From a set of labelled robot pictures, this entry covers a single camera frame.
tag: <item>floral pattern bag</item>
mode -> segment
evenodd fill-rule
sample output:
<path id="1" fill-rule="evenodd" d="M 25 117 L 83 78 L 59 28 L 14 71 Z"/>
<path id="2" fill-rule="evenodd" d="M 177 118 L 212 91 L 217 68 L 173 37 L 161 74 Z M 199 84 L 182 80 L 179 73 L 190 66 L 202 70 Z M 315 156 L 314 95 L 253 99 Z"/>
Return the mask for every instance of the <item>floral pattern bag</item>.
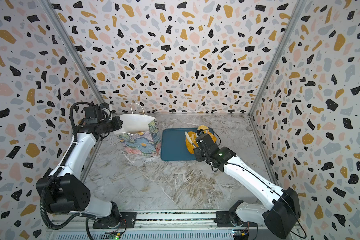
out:
<path id="1" fill-rule="evenodd" d="M 120 120 L 123 121 L 122 128 L 114 133 L 128 153 L 148 157 L 159 156 L 161 138 L 157 120 L 152 116 L 145 115 L 144 109 L 143 114 L 134 114 L 132 112 L 132 114 L 121 115 Z"/>

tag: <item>marble floor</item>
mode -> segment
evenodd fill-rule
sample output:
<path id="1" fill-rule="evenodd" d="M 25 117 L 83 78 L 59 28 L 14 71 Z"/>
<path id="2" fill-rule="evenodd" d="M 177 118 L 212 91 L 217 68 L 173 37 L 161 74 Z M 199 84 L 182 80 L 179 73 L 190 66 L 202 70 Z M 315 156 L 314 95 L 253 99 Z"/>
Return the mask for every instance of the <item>marble floor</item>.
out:
<path id="1" fill-rule="evenodd" d="M 212 127 L 252 169 L 269 179 L 249 119 L 244 115 L 153 115 L 166 128 Z M 229 209 L 237 200 L 260 203 L 243 185 L 205 162 L 164 162 L 124 151 L 110 134 L 102 143 L 85 184 L 96 197 L 121 210 Z"/>

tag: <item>terrazzo wall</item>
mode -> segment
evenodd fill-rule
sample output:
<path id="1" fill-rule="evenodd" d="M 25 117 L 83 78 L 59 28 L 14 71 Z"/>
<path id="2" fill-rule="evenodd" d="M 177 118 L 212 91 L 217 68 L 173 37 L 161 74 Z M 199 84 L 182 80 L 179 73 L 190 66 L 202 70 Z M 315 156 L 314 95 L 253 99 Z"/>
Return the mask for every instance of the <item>terrazzo wall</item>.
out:
<path id="1" fill-rule="evenodd" d="M 308 239 L 360 239 L 360 0 L 307 1 L 253 116 Z"/>
<path id="2" fill-rule="evenodd" d="M 67 150 L 80 100 L 95 98 L 39 3 L 0 1 L 0 239 L 42 238 L 35 184 Z"/>
<path id="3" fill-rule="evenodd" d="M 244 113 L 294 0 L 53 0 L 71 41 L 117 112 Z"/>

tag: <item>paper bag handle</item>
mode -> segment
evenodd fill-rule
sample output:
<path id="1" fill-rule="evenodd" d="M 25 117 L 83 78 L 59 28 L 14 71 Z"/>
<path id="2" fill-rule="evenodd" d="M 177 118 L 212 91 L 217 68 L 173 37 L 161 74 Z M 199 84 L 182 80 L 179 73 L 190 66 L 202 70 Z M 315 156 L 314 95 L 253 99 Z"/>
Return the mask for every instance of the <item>paper bag handle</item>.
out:
<path id="1" fill-rule="evenodd" d="M 131 112 L 132 112 L 132 114 L 134 114 L 133 111 L 132 111 L 132 104 L 137 104 L 139 107 L 141 107 L 141 109 L 143 109 L 143 114 L 145 116 L 144 108 L 139 103 L 131 103 Z"/>

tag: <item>blue tray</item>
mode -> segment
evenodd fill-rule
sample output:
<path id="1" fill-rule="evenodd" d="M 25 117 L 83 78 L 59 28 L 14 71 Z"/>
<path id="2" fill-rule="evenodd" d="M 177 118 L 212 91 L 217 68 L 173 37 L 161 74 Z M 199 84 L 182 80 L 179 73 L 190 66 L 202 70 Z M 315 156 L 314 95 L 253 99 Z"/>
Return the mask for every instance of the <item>blue tray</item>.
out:
<path id="1" fill-rule="evenodd" d="M 197 132 L 197 127 L 167 128 L 163 131 L 161 160 L 163 161 L 191 161 L 196 160 L 195 155 L 190 154 L 185 145 L 184 132 Z"/>

